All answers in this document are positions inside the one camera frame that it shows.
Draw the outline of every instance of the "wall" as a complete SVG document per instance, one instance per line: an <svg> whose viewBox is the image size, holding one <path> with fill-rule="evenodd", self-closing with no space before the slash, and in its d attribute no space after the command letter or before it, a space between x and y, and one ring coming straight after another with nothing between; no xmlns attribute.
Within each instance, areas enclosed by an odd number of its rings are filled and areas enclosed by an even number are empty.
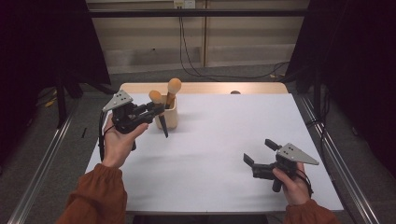
<svg viewBox="0 0 396 224"><path fill-rule="evenodd" d="M89 9L174 7L173 1L167 0L87 0L87 3ZM306 8L308 3L308 0L196 0L196 7L295 9ZM183 18L186 45L191 62L197 67L288 61L302 22L303 18ZM93 23L110 73L138 71L139 67L180 68L179 18L93 19ZM183 62L187 62L184 50L182 53Z"/></svg>

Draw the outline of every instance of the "wooden ball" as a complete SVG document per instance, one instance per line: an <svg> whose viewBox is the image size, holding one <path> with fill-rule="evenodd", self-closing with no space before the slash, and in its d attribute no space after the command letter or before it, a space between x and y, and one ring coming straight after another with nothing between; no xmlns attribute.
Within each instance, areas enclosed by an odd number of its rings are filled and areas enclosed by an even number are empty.
<svg viewBox="0 0 396 224"><path fill-rule="evenodd" d="M181 81L180 79L174 77L168 83L168 91L176 94L181 89Z"/></svg>
<svg viewBox="0 0 396 224"><path fill-rule="evenodd" d="M162 102L161 94L158 91L150 91L148 96L154 104L160 104Z"/></svg>

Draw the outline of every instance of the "black curtain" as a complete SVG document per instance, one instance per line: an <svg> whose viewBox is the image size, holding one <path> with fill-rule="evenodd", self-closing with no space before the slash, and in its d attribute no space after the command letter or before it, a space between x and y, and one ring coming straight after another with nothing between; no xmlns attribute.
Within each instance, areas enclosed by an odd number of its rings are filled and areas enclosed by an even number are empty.
<svg viewBox="0 0 396 224"><path fill-rule="evenodd" d="M2 162L33 117L38 93L57 78L76 97L79 82L110 84L85 1L3 0L0 74Z"/></svg>
<svg viewBox="0 0 396 224"><path fill-rule="evenodd" d="M312 0L309 5L310 10L326 8L330 13L304 19L287 76L295 77L299 92L307 92L316 77L326 84L376 157L396 176L396 2Z"/></svg>

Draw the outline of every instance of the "electrical outlet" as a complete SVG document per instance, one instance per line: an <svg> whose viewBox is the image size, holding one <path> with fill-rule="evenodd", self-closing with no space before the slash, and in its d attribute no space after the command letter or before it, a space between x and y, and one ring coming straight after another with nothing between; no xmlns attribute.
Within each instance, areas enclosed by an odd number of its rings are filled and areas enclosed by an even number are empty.
<svg viewBox="0 0 396 224"><path fill-rule="evenodd" d="M176 9L184 8L184 0L174 0L174 8Z"/></svg>
<svg viewBox="0 0 396 224"><path fill-rule="evenodd" d="M185 0L184 8L195 8L195 0Z"/></svg>

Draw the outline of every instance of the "wooden container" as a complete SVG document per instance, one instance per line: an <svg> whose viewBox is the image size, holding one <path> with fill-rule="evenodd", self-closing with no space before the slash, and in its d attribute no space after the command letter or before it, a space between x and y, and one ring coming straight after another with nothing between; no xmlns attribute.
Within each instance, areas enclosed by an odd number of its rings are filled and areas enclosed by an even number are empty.
<svg viewBox="0 0 396 224"><path fill-rule="evenodd" d="M166 104L166 95L162 95L161 102L163 104ZM178 121L177 98L175 98L175 101L170 105L169 109L165 109L165 112L163 114L165 115L166 127L168 129L176 128ZM157 124L157 127L159 129L163 128L161 126L160 120L158 119L158 116L155 117L155 123Z"/></svg>

